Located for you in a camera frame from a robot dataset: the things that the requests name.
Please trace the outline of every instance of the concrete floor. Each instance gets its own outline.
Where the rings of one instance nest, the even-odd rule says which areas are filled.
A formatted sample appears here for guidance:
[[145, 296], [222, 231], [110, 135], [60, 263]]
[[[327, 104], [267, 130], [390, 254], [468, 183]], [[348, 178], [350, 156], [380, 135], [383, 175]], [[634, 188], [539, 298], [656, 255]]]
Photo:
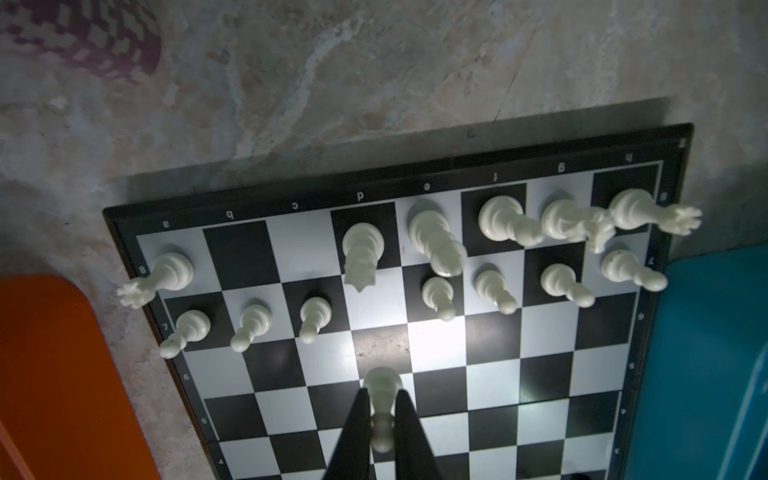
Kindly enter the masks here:
[[446, 3], [158, 0], [134, 88], [0, 54], [0, 274], [85, 292], [163, 478], [212, 474], [103, 207], [691, 121], [673, 256], [768, 239], [767, 3]]

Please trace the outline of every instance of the orange object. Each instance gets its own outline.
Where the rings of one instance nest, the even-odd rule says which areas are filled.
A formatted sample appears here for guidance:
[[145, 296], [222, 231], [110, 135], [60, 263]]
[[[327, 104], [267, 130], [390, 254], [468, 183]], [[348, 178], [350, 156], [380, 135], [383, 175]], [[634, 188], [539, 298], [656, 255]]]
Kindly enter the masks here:
[[85, 295], [0, 279], [0, 478], [159, 479]]

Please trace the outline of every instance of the chessboard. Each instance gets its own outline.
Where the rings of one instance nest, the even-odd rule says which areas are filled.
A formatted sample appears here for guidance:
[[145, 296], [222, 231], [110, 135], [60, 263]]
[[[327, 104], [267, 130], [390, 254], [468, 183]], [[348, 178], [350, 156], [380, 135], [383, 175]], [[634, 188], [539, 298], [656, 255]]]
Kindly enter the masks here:
[[[445, 480], [620, 478], [657, 293], [605, 278], [602, 254], [548, 238], [534, 247], [493, 241], [478, 227], [483, 204], [515, 198], [540, 219], [553, 198], [607, 208], [628, 188], [676, 203], [692, 125], [471, 154], [315, 179], [110, 207], [104, 217], [131, 278], [182, 253], [194, 278], [145, 307], [158, 342], [188, 310], [207, 336], [168, 361], [221, 480], [319, 480], [366, 373], [401, 377]], [[409, 239], [414, 209], [441, 211], [467, 251], [449, 278], [455, 318], [422, 299], [435, 274]], [[384, 239], [376, 283], [344, 283], [342, 238], [358, 222]], [[655, 225], [617, 229], [641, 265], [663, 270], [670, 235]], [[596, 296], [579, 308], [541, 287], [564, 263]], [[476, 273], [493, 265], [519, 308], [481, 300]], [[298, 338], [303, 302], [333, 308], [314, 343]], [[247, 306], [267, 306], [269, 331], [230, 348]], [[394, 455], [372, 452], [370, 478], [393, 480]]]

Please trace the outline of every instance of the white chess piece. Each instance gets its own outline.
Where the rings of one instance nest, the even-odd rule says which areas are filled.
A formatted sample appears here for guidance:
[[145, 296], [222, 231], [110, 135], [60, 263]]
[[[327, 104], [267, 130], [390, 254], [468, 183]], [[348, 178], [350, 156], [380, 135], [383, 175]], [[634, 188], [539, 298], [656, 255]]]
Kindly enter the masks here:
[[464, 271], [467, 249], [453, 237], [448, 220], [439, 212], [426, 210], [413, 217], [408, 227], [413, 246], [429, 259], [439, 276], [458, 276]]
[[199, 310], [188, 310], [176, 320], [176, 331], [160, 344], [160, 356], [172, 359], [187, 346], [188, 342], [199, 342], [210, 332], [210, 320]]
[[159, 289], [181, 290], [192, 282], [192, 263], [179, 253], [164, 253], [152, 263], [146, 278], [134, 278], [118, 288], [120, 303], [135, 309], [147, 305]]
[[523, 247], [533, 247], [545, 238], [541, 223], [526, 217], [520, 202], [506, 195], [485, 202], [478, 215], [478, 225], [483, 235], [497, 242], [514, 240]]
[[690, 235], [701, 225], [701, 210], [696, 207], [673, 204], [669, 207], [656, 205], [653, 197], [645, 190], [631, 188], [624, 190], [608, 207], [616, 225], [632, 230], [646, 223], [656, 223], [659, 230], [675, 235]]
[[611, 282], [632, 280], [635, 285], [651, 292], [660, 292], [667, 288], [667, 277], [662, 272], [640, 265], [635, 254], [629, 250], [610, 252], [603, 259], [601, 270]]
[[232, 350], [239, 353], [245, 352], [253, 339], [270, 330], [272, 313], [263, 305], [251, 305], [240, 314], [240, 325], [230, 341]]
[[441, 276], [434, 276], [424, 283], [422, 299], [429, 308], [437, 311], [439, 319], [448, 322], [456, 316], [453, 307], [453, 287]]
[[576, 282], [576, 272], [563, 263], [553, 263], [541, 274], [541, 288], [552, 296], [565, 295], [581, 308], [594, 305], [594, 294]]
[[355, 290], [376, 285], [376, 266], [384, 254], [384, 237], [370, 223], [356, 223], [344, 234], [341, 248], [344, 262], [344, 283]]
[[475, 292], [480, 299], [493, 303], [499, 312], [510, 315], [518, 309], [518, 302], [506, 289], [504, 277], [496, 270], [486, 270], [475, 279]]
[[317, 339], [317, 333], [331, 321], [331, 306], [323, 298], [313, 296], [301, 306], [299, 312], [304, 324], [299, 331], [299, 338], [304, 343], [312, 343]]
[[366, 374], [362, 386], [368, 389], [373, 407], [371, 448], [378, 453], [387, 453], [395, 445], [395, 417], [392, 416], [392, 407], [395, 405], [397, 392], [402, 389], [402, 380], [395, 370], [380, 366]]
[[592, 253], [603, 253], [616, 234], [614, 219], [600, 207], [579, 207], [573, 200], [556, 200], [541, 215], [544, 233], [558, 240], [587, 241]]

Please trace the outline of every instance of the purple checkered object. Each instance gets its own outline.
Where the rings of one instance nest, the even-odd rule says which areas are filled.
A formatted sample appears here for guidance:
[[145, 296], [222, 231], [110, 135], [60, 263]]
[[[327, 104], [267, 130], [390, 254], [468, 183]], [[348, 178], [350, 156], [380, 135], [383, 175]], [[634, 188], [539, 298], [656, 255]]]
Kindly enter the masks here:
[[128, 84], [154, 73], [161, 49], [147, 0], [0, 0], [0, 45]]

